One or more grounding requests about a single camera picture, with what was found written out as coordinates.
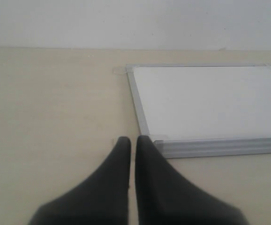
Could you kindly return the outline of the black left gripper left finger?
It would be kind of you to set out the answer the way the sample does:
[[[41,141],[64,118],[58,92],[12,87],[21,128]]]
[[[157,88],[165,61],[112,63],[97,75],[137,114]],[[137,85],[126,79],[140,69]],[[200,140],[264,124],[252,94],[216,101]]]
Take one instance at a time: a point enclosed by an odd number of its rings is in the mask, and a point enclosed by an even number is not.
[[[39,207],[31,225],[127,225],[131,141],[119,137],[86,180]]]

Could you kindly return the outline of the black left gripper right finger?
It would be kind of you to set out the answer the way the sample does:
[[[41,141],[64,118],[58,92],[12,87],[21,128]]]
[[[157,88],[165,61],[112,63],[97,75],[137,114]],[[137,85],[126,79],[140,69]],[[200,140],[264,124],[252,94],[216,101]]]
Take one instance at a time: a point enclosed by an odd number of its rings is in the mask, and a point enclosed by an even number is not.
[[[240,209],[176,171],[148,136],[136,143],[135,191],[141,225],[247,225]]]

